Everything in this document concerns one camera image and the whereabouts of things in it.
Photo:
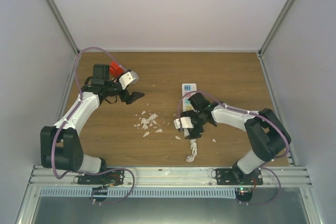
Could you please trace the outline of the red cube plug adapter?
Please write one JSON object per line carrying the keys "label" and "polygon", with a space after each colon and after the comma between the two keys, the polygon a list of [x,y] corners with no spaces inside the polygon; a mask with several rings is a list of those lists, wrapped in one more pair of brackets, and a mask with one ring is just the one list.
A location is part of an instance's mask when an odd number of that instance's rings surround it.
{"label": "red cube plug adapter", "polygon": [[125,72],[125,68],[113,61],[110,63],[109,72],[113,77],[117,78]]}

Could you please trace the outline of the white power strip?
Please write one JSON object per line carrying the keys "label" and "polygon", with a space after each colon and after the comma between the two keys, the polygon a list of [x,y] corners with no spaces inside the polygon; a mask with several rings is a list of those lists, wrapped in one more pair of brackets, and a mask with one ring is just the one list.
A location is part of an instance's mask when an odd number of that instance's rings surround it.
{"label": "white power strip", "polygon": [[196,83],[183,83],[182,84],[182,111],[195,111],[193,106],[191,105],[190,101],[188,100],[193,93],[192,91],[197,91],[197,84]]}

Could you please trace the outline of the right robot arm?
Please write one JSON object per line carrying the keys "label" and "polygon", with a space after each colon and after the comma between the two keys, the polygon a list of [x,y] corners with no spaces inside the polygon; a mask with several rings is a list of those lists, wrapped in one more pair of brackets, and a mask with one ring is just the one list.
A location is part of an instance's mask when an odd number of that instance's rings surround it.
{"label": "right robot arm", "polygon": [[256,169],[288,154],[291,137],[271,109],[248,111],[216,99],[209,102],[197,91],[190,91],[185,97],[192,109],[182,112],[174,124],[176,129],[188,131],[187,139],[202,137],[203,126],[207,123],[226,124],[246,132],[251,149],[232,166],[233,180],[237,184],[247,183]]}

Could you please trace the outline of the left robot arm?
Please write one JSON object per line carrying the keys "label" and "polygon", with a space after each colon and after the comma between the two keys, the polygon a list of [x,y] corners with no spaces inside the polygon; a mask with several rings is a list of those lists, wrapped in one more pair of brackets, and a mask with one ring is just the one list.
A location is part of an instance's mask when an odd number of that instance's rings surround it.
{"label": "left robot arm", "polygon": [[90,174],[96,184],[108,179],[103,159],[83,152],[79,135],[92,113],[102,102],[114,97],[125,104],[144,97],[144,93],[127,88],[138,81],[138,75],[117,65],[95,64],[69,111],[53,126],[44,126],[40,132],[40,156],[44,168],[50,168],[61,179],[58,170]]}

